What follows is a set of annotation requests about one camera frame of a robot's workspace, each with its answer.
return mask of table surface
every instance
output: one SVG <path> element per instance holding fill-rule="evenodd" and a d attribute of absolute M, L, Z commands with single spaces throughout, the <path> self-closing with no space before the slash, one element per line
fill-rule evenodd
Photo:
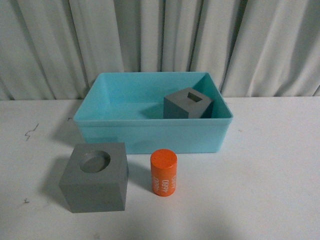
<path fill-rule="evenodd" d="M 125 211 L 71 213 L 58 182 L 80 100 L 0 101 L 0 239 L 320 239 L 320 97 L 226 98 L 220 152 L 178 154 L 176 191 L 152 193 L 128 155 Z"/>

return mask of scuff mark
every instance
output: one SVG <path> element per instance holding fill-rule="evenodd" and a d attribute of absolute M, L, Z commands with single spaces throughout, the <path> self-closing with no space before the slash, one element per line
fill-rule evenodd
<path fill-rule="evenodd" d="M 35 126 L 35 128 L 34 128 L 33 130 L 29 130 L 29 131 L 27 131 L 27 132 L 25 133 L 25 136 L 27 137 L 26 141 L 28 141 L 28 139 L 31 137 L 31 136 L 29 135 L 29 133 L 30 133 L 30 132 L 34 132 L 34 131 L 37 129 L 38 126 L 39 126 L 39 123 Z"/>
<path fill-rule="evenodd" d="M 100 239 L 100 234 L 97 232 L 93 237 L 94 237 L 94 240 L 99 240 Z"/>

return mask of gray block with round hole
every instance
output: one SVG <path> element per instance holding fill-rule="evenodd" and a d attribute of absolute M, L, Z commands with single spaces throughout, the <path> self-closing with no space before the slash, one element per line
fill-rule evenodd
<path fill-rule="evenodd" d="M 214 101 L 191 87 L 164 97 L 164 119 L 210 119 Z"/>
<path fill-rule="evenodd" d="M 72 213 L 123 211 L 128 174 L 123 142 L 78 144 L 59 187 Z"/>

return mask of gray block with square hole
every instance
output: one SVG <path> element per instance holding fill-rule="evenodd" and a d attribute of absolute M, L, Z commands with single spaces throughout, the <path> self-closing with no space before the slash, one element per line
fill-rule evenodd
<path fill-rule="evenodd" d="M 59 187 L 72 213 L 123 211 L 128 174 L 123 142 L 78 144 Z"/>
<path fill-rule="evenodd" d="M 210 119 L 214 101 L 191 87 L 164 97 L 164 119 Z"/>

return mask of circular hole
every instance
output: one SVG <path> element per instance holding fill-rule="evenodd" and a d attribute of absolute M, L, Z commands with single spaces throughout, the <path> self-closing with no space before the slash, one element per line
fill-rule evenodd
<path fill-rule="evenodd" d="M 83 156 L 80 169 L 88 174 L 98 173 L 110 163 L 110 155 L 105 151 L 92 151 Z"/>

